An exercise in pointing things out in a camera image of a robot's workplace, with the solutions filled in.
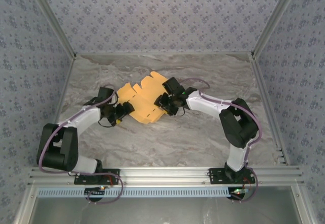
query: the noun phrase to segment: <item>patterned wallpaper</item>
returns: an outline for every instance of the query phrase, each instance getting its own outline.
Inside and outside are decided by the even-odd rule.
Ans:
[[[80,52],[250,51],[278,0],[48,0]]]
[[[292,164],[325,223],[325,0],[292,0],[259,63]]]
[[[0,223],[12,223],[69,58],[34,0],[0,0]]]

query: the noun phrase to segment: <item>enclosure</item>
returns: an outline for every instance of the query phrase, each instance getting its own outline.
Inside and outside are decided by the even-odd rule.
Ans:
[[[0,3],[1,223],[325,222],[325,0]],[[81,134],[81,155],[120,169],[116,203],[89,205],[87,185],[35,167],[46,123],[77,113],[101,86],[140,84],[152,71],[246,101],[263,129],[248,155],[252,200],[232,204],[239,185],[210,182],[230,143],[219,118],[196,110],[149,124],[126,116]],[[110,189],[105,198],[121,186]]]

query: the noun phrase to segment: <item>yellow cloth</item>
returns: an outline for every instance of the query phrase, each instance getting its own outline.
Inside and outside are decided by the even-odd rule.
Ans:
[[[130,83],[117,91],[118,102],[123,104],[129,102],[134,107],[134,112],[130,113],[138,122],[148,124],[158,121],[166,112],[154,104],[159,95],[166,92],[163,83],[167,78],[157,72],[151,72],[141,81],[141,86]]]

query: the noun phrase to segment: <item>marble surface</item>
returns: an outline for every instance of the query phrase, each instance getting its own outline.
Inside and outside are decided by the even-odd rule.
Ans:
[[[139,83],[150,71],[167,78],[200,77],[211,88],[205,93],[221,99],[246,100],[263,126],[262,140],[253,146],[250,165],[274,165],[276,146],[259,95],[251,65],[245,57],[229,55],[89,55],[77,56],[73,66],[60,120],[64,120],[97,95],[108,83],[116,88],[127,82]],[[185,82],[185,87],[203,86]],[[164,115],[144,125],[130,116],[113,128],[97,123],[79,138],[79,152],[98,158],[108,167],[135,166],[223,166],[230,144],[219,118],[198,111],[182,117]]]

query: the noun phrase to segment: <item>robotic arm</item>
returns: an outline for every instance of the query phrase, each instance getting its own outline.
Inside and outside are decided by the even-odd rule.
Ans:
[[[256,136],[258,127],[254,120],[244,111],[250,111],[242,99],[224,101],[203,94],[196,88],[185,89],[172,77],[162,84],[166,90],[155,101],[155,105],[165,110],[169,115],[175,115],[179,108],[198,110],[213,117],[219,117],[225,136],[230,142],[230,154],[225,163],[223,175],[228,182],[238,183],[245,175],[245,161],[247,157],[248,143]],[[87,158],[78,154],[78,137],[93,123],[107,118],[112,126],[119,124],[122,118],[134,111],[129,102],[118,104],[115,99],[106,104],[94,107],[103,102],[113,93],[112,89],[101,87],[98,96],[87,102],[81,111],[72,116],[73,120],[66,120],[62,127],[50,142],[43,158],[42,166],[67,172],[99,173],[103,171],[102,163],[98,159]],[[43,128],[40,147],[37,155],[39,163],[41,153],[46,142],[53,132],[62,124],[47,124]]]

